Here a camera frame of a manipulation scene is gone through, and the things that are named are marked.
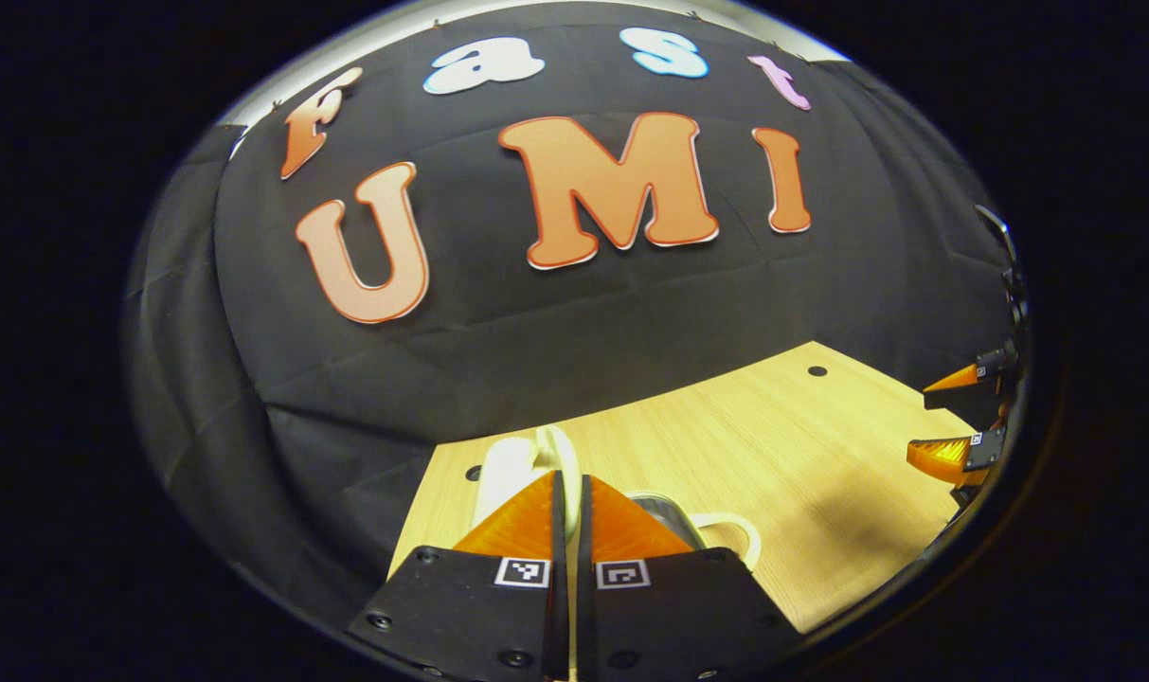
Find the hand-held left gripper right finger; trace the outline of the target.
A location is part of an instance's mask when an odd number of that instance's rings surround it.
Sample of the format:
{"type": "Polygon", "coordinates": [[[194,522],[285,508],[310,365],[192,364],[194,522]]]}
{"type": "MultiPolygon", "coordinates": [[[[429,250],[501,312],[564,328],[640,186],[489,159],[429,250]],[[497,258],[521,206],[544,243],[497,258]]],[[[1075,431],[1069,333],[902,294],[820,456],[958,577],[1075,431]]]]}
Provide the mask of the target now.
{"type": "Polygon", "coordinates": [[[580,681],[746,681],[802,643],[733,549],[692,548],[596,476],[580,502],[580,681]]]}

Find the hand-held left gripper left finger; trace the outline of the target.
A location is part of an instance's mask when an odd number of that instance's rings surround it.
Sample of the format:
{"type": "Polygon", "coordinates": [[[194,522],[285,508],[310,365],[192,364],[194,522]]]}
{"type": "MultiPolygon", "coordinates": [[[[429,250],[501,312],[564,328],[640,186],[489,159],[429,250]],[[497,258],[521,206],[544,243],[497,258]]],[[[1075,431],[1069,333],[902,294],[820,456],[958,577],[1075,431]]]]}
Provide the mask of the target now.
{"type": "Polygon", "coordinates": [[[535,479],[456,547],[414,547],[346,631],[444,681],[566,681],[561,472],[535,479]]]}

